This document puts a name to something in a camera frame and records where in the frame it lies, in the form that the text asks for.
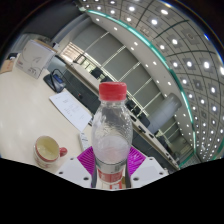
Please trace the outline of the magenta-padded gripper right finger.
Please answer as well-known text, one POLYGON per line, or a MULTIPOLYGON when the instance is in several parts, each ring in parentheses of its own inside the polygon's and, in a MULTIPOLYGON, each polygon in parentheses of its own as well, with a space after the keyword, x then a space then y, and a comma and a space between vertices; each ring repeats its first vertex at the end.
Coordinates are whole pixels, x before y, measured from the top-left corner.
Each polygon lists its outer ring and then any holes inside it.
POLYGON ((168 175, 154 157, 147 157, 135 148, 128 154, 125 170, 127 188, 140 188, 168 175))

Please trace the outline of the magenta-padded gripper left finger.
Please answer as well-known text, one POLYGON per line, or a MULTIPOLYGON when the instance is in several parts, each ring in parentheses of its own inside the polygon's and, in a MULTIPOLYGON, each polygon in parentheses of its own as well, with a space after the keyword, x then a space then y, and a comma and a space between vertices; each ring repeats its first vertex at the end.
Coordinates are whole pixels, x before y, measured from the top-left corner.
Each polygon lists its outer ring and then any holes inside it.
POLYGON ((95 188, 97 169, 93 149, 89 147, 78 157, 69 158, 56 175, 81 187, 95 188))

